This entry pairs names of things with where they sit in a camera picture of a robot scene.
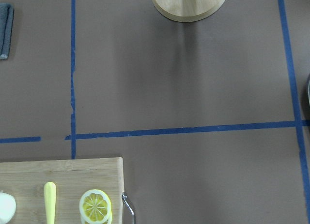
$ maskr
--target metal hook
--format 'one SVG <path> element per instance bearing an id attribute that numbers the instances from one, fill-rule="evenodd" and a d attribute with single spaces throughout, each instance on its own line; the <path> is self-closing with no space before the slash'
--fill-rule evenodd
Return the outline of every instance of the metal hook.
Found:
<path id="1" fill-rule="evenodd" d="M 127 206 L 127 208 L 129 209 L 131 215 L 132 215 L 132 224 L 136 224 L 136 216 L 135 216 L 135 212 L 134 210 L 130 207 L 129 203 L 128 203 L 128 196 L 126 195 L 125 192 L 122 193 L 122 201 L 123 203 Z"/>

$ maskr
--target yellow handle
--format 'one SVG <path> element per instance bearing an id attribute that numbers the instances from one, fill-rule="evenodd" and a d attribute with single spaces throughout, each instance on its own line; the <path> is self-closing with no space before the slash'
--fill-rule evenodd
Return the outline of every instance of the yellow handle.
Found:
<path id="1" fill-rule="evenodd" d="M 56 185 L 48 182 L 44 185 L 44 201 L 46 211 L 46 223 L 55 223 Z"/>

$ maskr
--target white ball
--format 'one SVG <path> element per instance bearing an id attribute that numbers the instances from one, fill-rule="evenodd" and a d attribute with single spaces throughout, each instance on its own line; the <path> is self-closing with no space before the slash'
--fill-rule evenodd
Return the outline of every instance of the white ball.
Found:
<path id="1" fill-rule="evenodd" d="M 16 211 L 16 201 L 9 194 L 0 192 L 0 224 L 8 223 Z"/>

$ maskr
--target wooden disc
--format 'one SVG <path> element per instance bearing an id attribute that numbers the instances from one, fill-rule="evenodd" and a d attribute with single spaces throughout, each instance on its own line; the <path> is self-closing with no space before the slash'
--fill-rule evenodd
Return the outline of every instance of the wooden disc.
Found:
<path id="1" fill-rule="evenodd" d="M 152 0 L 165 17 L 178 22 L 204 19 L 221 7 L 225 0 Z"/>

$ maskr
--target blue cloth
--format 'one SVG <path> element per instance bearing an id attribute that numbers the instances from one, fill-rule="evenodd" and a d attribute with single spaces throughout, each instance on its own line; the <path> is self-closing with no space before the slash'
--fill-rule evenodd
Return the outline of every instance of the blue cloth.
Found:
<path id="1" fill-rule="evenodd" d="M 14 10 L 9 3 L 0 3 L 0 59 L 7 59 L 10 51 Z"/>

